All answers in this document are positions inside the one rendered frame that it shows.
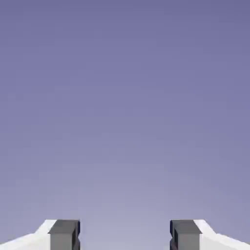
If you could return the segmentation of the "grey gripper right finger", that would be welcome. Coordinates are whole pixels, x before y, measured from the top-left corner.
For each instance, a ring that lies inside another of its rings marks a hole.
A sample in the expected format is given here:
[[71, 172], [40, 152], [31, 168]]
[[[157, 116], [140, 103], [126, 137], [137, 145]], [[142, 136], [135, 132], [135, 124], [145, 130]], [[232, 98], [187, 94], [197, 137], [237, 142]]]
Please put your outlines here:
[[204, 219], [170, 220], [169, 250], [250, 250], [250, 244], [216, 233]]

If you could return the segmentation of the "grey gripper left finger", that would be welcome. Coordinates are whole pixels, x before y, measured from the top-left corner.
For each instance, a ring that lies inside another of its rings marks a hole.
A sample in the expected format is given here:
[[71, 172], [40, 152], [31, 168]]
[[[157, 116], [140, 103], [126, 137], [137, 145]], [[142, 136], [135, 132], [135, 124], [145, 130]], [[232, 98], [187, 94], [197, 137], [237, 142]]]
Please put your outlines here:
[[0, 244], [0, 250], [81, 250], [80, 220], [46, 219], [34, 232]]

